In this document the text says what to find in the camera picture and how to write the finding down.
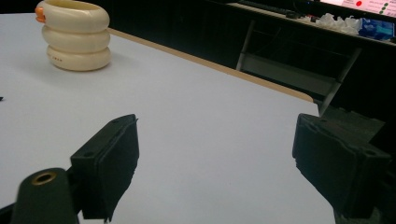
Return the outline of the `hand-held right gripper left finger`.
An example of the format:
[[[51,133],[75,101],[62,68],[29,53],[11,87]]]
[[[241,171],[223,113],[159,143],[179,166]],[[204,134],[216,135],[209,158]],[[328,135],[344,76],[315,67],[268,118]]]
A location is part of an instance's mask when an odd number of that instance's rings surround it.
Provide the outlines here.
[[[137,117],[111,120],[70,158],[76,206],[86,219],[112,219],[139,159]]]

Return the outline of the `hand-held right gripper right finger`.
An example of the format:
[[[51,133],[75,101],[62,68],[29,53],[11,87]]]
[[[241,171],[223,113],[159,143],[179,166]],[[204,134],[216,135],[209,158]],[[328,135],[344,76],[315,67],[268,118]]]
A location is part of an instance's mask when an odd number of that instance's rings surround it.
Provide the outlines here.
[[[292,157],[302,175],[348,218],[368,218],[378,209],[392,218],[392,157],[319,117],[298,116]]]

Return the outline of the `cream ribbed cup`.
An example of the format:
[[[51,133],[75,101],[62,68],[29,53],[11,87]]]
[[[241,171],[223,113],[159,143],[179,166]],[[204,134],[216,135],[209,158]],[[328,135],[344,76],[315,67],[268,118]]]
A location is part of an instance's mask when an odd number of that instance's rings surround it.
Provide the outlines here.
[[[35,14],[43,24],[41,33],[53,65],[70,71],[91,71],[109,64],[110,19],[102,7],[76,0],[42,0]]]

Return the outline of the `grey metal stand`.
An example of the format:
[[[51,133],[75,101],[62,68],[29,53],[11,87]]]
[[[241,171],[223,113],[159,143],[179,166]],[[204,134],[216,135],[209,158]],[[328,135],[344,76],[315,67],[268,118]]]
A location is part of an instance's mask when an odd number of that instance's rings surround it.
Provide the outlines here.
[[[252,20],[236,69],[309,95],[324,114],[361,52],[331,31]]]

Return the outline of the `blue tissue packet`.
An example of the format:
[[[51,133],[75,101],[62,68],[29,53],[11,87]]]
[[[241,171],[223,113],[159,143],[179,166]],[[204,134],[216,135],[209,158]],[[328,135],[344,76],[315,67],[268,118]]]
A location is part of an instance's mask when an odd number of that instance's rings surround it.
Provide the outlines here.
[[[359,35],[375,40],[390,40],[396,33],[396,27],[392,22],[372,19],[361,19]]]

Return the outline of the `crumpled white tissue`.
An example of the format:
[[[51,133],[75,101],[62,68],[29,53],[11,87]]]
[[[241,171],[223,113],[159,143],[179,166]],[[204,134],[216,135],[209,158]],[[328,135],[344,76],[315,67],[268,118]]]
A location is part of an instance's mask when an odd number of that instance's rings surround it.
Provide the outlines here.
[[[361,20],[352,16],[345,19],[341,17],[335,18],[333,14],[326,13],[316,20],[316,25],[344,34],[357,35],[361,29]]]

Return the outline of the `wooden side desk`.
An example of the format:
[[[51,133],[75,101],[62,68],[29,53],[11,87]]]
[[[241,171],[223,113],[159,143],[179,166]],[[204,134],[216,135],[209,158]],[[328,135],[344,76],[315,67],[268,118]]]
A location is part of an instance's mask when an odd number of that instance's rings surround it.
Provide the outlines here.
[[[334,29],[323,28],[317,26],[315,23],[308,21],[306,19],[291,19],[291,18],[287,18],[285,15],[282,14],[278,14],[275,12],[271,12],[255,7],[245,6],[238,3],[229,3],[227,4],[227,7],[232,7],[234,9],[238,8],[239,10],[242,10],[244,13],[251,13],[252,17],[258,17],[264,20],[279,20],[293,27],[300,26],[301,28],[315,30],[316,32],[322,32],[328,35],[337,35],[340,38],[347,38],[353,40],[356,43],[362,43],[363,45],[372,44],[372,45],[387,46],[396,49],[396,43],[392,43],[390,41],[375,40],[372,38],[367,38],[359,35],[350,35]]]

